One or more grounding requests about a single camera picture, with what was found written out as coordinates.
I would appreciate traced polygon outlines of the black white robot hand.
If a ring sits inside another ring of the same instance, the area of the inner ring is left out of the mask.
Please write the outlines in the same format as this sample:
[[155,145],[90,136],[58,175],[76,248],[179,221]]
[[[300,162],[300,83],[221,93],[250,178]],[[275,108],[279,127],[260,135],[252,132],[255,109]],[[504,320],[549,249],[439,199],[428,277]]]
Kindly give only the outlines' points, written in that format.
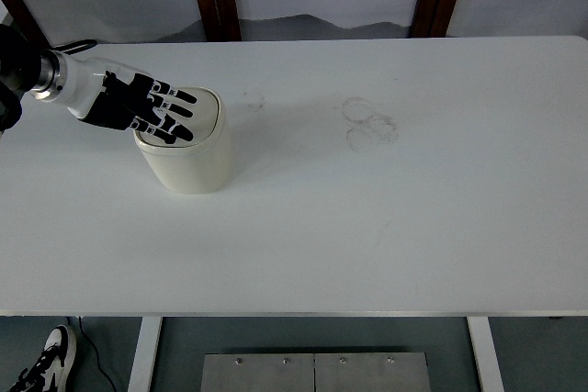
[[194,133],[181,118],[191,118],[197,99],[129,66],[106,59],[79,61],[58,54],[64,78],[56,85],[55,102],[80,121],[107,129],[133,129],[166,144],[192,141]]

